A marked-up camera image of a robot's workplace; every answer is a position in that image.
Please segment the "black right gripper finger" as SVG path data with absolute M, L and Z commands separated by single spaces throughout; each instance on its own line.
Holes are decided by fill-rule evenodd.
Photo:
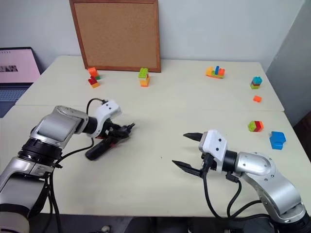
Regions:
M 185 133 L 185 134 L 183 134 L 183 136 L 186 138 L 189 138 L 191 140 L 200 142 L 203 134 L 202 133 Z
M 181 162 L 181 161 L 176 161 L 176 160 L 172 160 L 172 162 L 178 166 L 180 169 L 182 169 L 184 172 L 197 176 L 197 177 L 202 177 L 202 170 L 201 169 L 196 169 L 193 168 L 190 164 Z

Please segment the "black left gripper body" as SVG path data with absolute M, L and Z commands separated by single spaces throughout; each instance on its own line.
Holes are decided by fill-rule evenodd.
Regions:
M 104 139 L 107 138 L 109 133 L 113 130 L 115 130 L 117 127 L 117 125 L 115 123 L 112 122 L 111 119 L 107 119 L 104 124 L 103 124 L 103 128 L 101 130 L 101 132 L 99 133 L 98 136 L 96 136 L 97 139 Z

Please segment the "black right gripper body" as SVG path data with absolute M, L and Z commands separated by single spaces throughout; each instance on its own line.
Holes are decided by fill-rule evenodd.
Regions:
M 217 163 L 210 153 L 202 153 L 201 158 L 203 161 L 199 172 L 199 177 L 204 178 L 210 169 L 216 170 Z

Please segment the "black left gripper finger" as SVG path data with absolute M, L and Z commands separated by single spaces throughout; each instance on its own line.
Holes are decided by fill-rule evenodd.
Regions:
M 129 137 L 129 133 L 127 132 L 110 132 L 108 134 L 111 143 L 119 143 L 122 140 L 125 140 Z
M 135 126 L 135 123 L 132 123 L 130 125 L 123 125 L 123 126 L 118 125 L 116 128 L 116 131 L 118 131 L 118 132 L 130 132 L 134 126 Z

